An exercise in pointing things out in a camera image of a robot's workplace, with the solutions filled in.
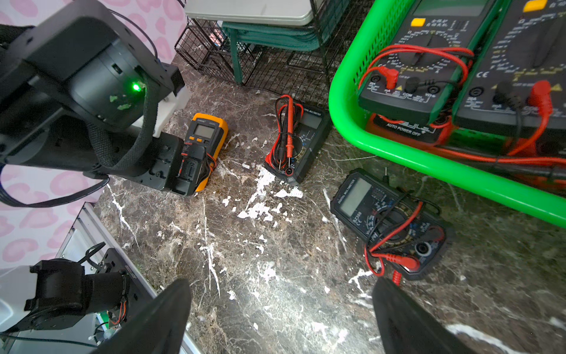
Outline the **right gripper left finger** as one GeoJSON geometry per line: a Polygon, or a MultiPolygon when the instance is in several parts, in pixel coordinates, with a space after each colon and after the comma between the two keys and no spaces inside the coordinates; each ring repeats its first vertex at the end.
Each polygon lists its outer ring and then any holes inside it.
{"type": "Polygon", "coordinates": [[[175,280],[95,353],[179,353],[191,310],[190,282],[175,280]]]}

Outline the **yellow multimeter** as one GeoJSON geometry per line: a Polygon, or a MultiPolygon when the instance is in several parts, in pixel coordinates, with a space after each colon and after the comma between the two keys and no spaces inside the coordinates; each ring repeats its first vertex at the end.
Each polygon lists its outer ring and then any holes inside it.
{"type": "Polygon", "coordinates": [[[192,118],[178,176],[190,184],[190,195],[201,192],[208,184],[227,135],[228,123],[221,118],[202,113],[192,118]]]}

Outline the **black multimeter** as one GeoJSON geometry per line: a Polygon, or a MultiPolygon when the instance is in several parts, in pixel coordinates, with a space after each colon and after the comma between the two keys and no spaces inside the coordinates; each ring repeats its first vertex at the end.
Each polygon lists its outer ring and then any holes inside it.
{"type": "Polygon", "coordinates": [[[277,138],[264,160],[266,170],[296,187],[306,178],[331,127],[330,113],[285,94],[275,102],[277,138]]]}

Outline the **red multimeter front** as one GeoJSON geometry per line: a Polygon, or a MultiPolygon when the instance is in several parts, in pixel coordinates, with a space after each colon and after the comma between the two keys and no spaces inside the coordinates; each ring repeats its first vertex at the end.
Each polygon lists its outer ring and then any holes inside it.
{"type": "Polygon", "coordinates": [[[565,160],[554,157],[507,156],[505,137],[455,127],[449,119],[420,126],[373,114],[366,131],[386,139],[461,162],[539,189],[565,191],[565,160]]]}

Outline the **green multimeter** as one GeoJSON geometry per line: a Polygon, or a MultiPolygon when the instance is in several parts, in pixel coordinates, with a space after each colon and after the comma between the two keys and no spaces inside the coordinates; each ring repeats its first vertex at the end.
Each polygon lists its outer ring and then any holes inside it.
{"type": "Polygon", "coordinates": [[[535,83],[551,84],[553,112],[543,137],[565,138],[565,2],[505,1],[489,37],[454,105],[460,128],[512,137],[516,113],[498,97],[504,83],[523,106],[521,135],[540,125],[529,103],[535,83]]]}

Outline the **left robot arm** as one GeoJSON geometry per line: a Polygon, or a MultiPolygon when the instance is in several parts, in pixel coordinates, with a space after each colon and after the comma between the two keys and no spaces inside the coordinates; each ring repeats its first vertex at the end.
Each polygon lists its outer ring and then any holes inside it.
{"type": "Polygon", "coordinates": [[[159,103],[185,83],[98,1],[73,1],[35,27],[1,27],[1,165],[77,171],[85,190],[34,203],[70,204],[118,176],[195,194],[206,157],[159,126],[159,103]]]}

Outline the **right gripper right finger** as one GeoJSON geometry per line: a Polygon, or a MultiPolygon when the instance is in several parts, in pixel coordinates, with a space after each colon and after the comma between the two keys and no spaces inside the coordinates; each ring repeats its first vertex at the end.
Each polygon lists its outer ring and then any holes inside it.
{"type": "Polygon", "coordinates": [[[391,280],[377,280],[372,302],[386,353],[472,353],[391,280]]]}

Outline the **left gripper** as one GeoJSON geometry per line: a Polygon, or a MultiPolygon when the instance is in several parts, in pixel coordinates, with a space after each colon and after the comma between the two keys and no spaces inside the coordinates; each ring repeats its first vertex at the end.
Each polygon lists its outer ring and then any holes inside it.
{"type": "Polygon", "coordinates": [[[154,138],[142,157],[146,171],[132,181],[180,196],[195,194],[206,149],[171,134],[154,138]]]}

